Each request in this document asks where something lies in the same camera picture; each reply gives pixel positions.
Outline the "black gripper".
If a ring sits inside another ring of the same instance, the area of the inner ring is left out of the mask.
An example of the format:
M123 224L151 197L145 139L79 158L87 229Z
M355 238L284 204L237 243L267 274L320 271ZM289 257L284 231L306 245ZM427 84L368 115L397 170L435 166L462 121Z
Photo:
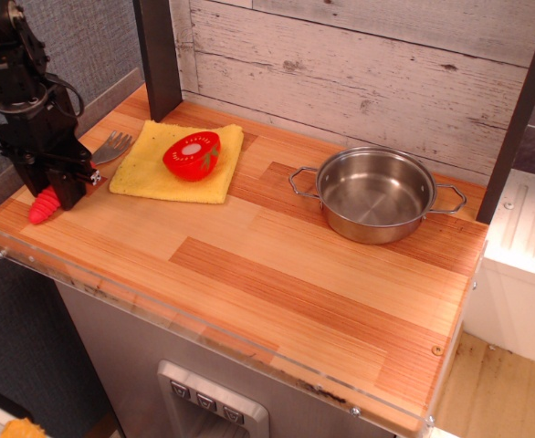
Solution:
M90 152L77 139L78 118L84 102L73 108L69 92L76 90L62 79L49 79L28 101L0 102L6 123L0 124L0 152L14 164L34 197L49 185L61 207L71 210L97 185L100 171L91 167Z

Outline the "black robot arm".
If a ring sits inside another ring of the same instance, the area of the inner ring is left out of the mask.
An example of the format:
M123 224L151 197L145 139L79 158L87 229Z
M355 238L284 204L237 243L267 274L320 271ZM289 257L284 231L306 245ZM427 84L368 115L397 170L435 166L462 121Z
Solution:
M0 1L0 152L34 196L51 188L70 210L100 175L76 137L84 105L72 104L76 90L47 71L48 61L22 6Z

